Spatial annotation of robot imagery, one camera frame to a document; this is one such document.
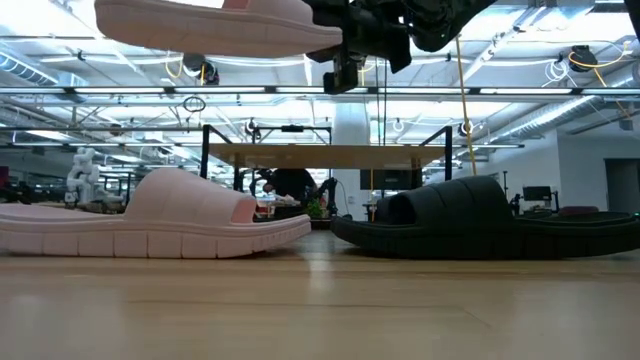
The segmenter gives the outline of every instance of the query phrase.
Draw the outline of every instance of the desk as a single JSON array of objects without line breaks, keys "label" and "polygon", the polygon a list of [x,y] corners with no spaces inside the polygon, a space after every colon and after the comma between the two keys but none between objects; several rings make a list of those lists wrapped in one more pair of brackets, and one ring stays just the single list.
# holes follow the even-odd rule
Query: desk
[{"label": "desk", "polygon": [[420,169],[444,156],[444,147],[213,144],[209,153],[246,168]]},{"label": "desk", "polygon": [[[209,135],[218,134],[224,144],[210,144]],[[429,145],[444,135],[442,146]],[[445,180],[451,180],[453,172],[453,128],[445,126],[420,145],[414,146],[366,146],[366,145],[263,145],[233,144],[211,125],[202,129],[202,158],[200,176],[207,178],[209,155],[213,155],[234,167],[234,190],[242,185],[240,168],[251,169],[372,169],[414,170],[444,156]],[[414,176],[416,181],[421,174]]]}]

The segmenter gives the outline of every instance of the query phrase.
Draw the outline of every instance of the light wood surface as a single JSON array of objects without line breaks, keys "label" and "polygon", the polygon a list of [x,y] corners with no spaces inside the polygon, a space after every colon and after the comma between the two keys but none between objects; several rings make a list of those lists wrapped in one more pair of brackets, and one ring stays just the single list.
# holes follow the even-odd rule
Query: light wood surface
[{"label": "light wood surface", "polygon": [[326,232],[246,259],[0,257],[2,360],[638,359],[640,254],[363,256]]},{"label": "light wood surface", "polygon": [[444,156],[444,147],[212,144],[210,154],[248,168],[417,169]]}]

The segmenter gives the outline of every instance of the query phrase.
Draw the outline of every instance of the black shirt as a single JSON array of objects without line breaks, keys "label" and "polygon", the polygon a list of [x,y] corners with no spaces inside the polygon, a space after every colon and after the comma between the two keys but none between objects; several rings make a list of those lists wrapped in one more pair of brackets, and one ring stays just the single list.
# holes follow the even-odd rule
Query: black shirt
[{"label": "black shirt", "polygon": [[311,174],[305,169],[278,169],[271,175],[270,185],[273,185],[276,194],[289,195],[296,200],[306,197],[307,187],[316,186]]}]

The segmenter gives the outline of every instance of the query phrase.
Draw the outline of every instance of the robotic hand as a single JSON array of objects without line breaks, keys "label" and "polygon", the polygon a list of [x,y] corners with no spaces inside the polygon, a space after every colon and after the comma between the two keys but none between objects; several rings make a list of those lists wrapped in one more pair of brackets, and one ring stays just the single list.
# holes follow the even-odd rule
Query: robotic hand
[{"label": "robotic hand", "polygon": [[324,90],[340,94],[357,86],[358,67],[367,55],[389,60],[391,72],[411,64],[410,40],[421,50],[438,51],[475,15],[496,0],[301,0],[313,9],[313,22],[342,29],[342,44],[307,56],[334,61]]}]

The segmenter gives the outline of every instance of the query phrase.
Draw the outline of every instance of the computer screen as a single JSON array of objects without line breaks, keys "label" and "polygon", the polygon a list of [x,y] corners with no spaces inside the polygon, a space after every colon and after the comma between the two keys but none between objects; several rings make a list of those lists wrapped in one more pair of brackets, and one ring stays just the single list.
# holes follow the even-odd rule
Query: computer screen
[{"label": "computer screen", "polygon": [[[420,176],[411,170],[374,170],[373,189],[371,189],[371,170],[360,171],[360,190],[411,190],[412,176]],[[418,186],[422,179],[417,179]]]},{"label": "computer screen", "polygon": [[551,186],[525,186],[522,194],[525,201],[551,201]]}]

